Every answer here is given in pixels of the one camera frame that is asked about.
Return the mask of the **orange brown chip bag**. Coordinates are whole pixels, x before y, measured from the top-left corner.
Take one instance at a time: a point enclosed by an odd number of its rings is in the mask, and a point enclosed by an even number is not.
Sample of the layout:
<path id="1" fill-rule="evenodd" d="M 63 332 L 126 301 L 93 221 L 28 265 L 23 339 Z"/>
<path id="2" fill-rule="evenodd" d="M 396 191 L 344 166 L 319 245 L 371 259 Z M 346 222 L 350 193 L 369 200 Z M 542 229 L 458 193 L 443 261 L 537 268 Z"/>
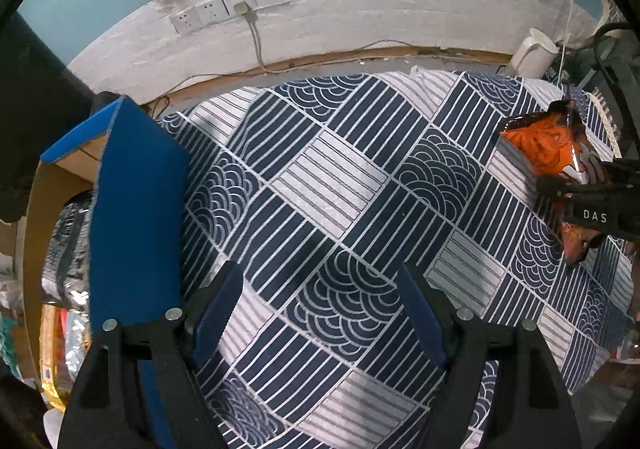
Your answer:
<path id="1" fill-rule="evenodd" d="M 499 135 L 520 152 L 537 178 L 551 177 L 581 186 L 610 181 L 573 101 L 556 100 L 547 110 L 508 117 Z M 589 250 L 600 247 L 604 234 L 569 222 L 566 204 L 559 195 L 553 195 L 551 202 L 566 265 L 573 267 Z"/>

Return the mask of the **silver foil snack packet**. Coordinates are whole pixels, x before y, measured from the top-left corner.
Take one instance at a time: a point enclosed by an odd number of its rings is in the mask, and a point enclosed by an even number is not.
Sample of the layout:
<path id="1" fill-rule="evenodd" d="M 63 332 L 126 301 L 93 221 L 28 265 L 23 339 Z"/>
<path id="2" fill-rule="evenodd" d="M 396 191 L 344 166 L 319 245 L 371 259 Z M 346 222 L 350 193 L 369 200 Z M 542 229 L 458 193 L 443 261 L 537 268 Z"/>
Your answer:
<path id="1" fill-rule="evenodd" d="M 89 317 L 82 311 L 66 311 L 64 343 L 66 368 L 74 381 L 91 345 Z"/>

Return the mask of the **small black snack packet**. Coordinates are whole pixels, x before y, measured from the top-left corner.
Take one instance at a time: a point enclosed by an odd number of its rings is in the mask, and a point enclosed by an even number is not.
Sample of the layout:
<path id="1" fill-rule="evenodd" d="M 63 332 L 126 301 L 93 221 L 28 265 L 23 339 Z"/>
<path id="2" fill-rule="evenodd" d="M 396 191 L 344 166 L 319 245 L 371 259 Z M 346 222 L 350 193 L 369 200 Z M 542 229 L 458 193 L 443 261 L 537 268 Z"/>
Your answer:
<path id="1" fill-rule="evenodd" d="M 64 204 L 55 221 L 40 279 L 48 304 L 88 310 L 92 197 L 90 190 L 76 194 Z"/>

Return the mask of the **gold wafer bar wrapper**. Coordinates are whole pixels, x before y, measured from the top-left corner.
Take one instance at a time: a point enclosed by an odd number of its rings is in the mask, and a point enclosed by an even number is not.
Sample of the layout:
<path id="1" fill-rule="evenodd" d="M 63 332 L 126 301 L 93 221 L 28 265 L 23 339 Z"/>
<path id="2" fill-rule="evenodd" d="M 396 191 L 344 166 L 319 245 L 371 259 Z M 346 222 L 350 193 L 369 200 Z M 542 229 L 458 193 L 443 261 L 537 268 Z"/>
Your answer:
<path id="1" fill-rule="evenodd" d="M 64 412 L 70 388 L 66 380 L 65 339 L 61 308 L 43 304 L 40 325 L 40 381 L 44 398 L 50 406 Z"/>

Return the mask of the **blue cardboard box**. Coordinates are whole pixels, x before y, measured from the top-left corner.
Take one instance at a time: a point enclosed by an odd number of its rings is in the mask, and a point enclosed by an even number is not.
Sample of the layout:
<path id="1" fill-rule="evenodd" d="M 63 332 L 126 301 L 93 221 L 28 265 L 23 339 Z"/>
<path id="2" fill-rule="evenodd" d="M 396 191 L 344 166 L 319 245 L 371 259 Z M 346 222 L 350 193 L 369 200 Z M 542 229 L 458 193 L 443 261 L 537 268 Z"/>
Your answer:
<path id="1" fill-rule="evenodd" d="M 55 221 L 82 191 L 91 345 L 70 395 L 63 448 L 193 448 L 208 422 L 190 369 L 166 353 L 164 313 L 183 306 L 180 227 L 188 154 L 119 97 L 42 154 L 27 209 L 24 309 L 40 362 L 41 273 Z"/>

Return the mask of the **white electric kettle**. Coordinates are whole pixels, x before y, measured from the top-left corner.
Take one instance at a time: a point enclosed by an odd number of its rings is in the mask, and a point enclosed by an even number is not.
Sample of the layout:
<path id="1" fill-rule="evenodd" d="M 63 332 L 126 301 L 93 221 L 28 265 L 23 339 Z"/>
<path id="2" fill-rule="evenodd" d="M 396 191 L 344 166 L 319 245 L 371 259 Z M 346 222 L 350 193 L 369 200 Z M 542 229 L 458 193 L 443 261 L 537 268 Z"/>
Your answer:
<path id="1" fill-rule="evenodd" d="M 550 37 L 531 27 L 504 71 L 506 75 L 540 79 L 559 53 Z"/>

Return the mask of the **navy patterned tablecloth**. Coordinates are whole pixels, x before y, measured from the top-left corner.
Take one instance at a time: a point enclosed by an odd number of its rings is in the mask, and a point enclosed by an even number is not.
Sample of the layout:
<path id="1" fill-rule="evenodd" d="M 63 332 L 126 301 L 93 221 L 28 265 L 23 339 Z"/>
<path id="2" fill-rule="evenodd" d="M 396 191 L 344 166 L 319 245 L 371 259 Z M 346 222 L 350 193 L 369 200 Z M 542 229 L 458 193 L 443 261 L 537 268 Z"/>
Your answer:
<path id="1" fill-rule="evenodd" d="M 191 157 L 181 290 L 225 261 L 244 287 L 198 383 L 232 448 L 407 448 L 442 371 L 396 291 L 411 261 L 498 325 L 533 320 L 569 391 L 632 321 L 606 240 L 568 268 L 552 206 L 498 135 L 540 79 L 414 68 L 244 87 L 160 121 Z"/>

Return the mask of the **black office chair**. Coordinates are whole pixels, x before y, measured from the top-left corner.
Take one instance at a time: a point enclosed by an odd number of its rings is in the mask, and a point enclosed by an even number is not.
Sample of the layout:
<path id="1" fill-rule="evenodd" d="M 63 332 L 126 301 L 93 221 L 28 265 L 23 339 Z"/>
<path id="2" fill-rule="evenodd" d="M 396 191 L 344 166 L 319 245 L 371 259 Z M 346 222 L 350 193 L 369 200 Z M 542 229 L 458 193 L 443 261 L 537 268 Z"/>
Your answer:
<path id="1" fill-rule="evenodd" d="M 1 29 L 1 220 L 25 215 L 40 155 L 117 99 L 92 92 L 17 13 Z"/>

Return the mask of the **white wall socket strip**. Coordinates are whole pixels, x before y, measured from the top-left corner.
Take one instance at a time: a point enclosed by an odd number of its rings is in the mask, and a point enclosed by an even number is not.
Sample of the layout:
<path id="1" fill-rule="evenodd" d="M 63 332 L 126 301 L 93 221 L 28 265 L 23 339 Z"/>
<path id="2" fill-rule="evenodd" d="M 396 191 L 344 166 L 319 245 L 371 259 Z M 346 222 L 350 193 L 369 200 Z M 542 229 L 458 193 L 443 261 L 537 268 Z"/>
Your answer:
<path id="1" fill-rule="evenodd" d="M 169 18 L 179 35 L 189 35 L 205 27 L 246 16 L 265 8 L 287 4 L 290 0 L 206 0 Z"/>

